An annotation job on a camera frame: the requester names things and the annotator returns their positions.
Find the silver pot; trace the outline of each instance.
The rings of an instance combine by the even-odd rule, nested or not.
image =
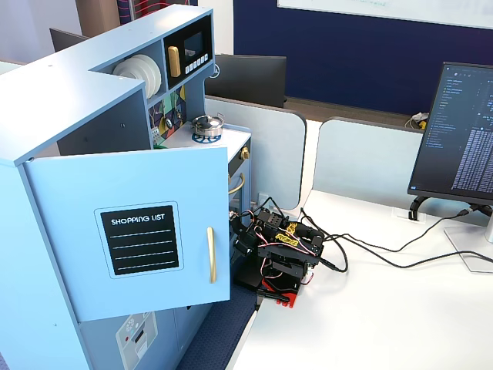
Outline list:
[[[193,132],[205,137],[215,137],[223,133],[224,119],[209,115],[200,116],[192,121]]]

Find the blue carpet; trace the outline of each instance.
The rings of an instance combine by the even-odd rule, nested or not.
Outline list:
[[[0,370],[8,370],[7,363],[2,357],[2,354],[0,353]]]
[[[224,370],[255,310],[257,294],[231,284],[231,299],[215,303],[178,370]]]

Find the colorful tile backsplash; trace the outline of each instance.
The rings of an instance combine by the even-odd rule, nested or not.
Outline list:
[[[185,87],[179,87],[167,95],[161,102],[149,110],[151,129],[159,127],[159,134],[167,139],[186,122]],[[171,129],[166,125],[166,119],[171,120]]]

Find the gray partition panel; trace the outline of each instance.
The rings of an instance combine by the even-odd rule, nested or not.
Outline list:
[[[207,96],[206,114],[225,116],[231,125],[252,131],[252,200],[270,195],[290,210],[300,202],[307,122],[298,113]]]
[[[314,190],[372,203],[408,209],[415,196],[407,194],[422,132],[379,123],[331,119],[322,124],[315,164]],[[421,212],[454,216],[465,204],[430,199]],[[474,224],[488,222],[480,214]]]

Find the gold microwave handle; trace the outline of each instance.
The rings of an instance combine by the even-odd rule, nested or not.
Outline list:
[[[216,245],[212,227],[207,228],[207,243],[209,244],[210,283],[214,284],[216,282]]]
[[[168,56],[169,56],[169,70],[171,72],[172,77],[179,77],[181,75],[180,67],[179,67],[179,53],[178,48],[176,46],[170,46],[168,48]]]

